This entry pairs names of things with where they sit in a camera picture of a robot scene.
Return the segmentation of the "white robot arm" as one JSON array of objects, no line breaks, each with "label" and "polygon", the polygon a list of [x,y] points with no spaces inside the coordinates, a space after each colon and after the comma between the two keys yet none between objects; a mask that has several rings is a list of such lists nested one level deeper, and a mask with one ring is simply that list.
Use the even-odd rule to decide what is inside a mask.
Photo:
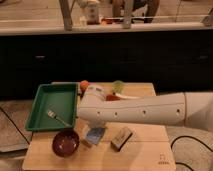
[{"label": "white robot arm", "polygon": [[181,92],[107,101],[104,88],[90,85],[77,116],[91,123],[142,123],[185,126],[213,133],[213,92]]}]

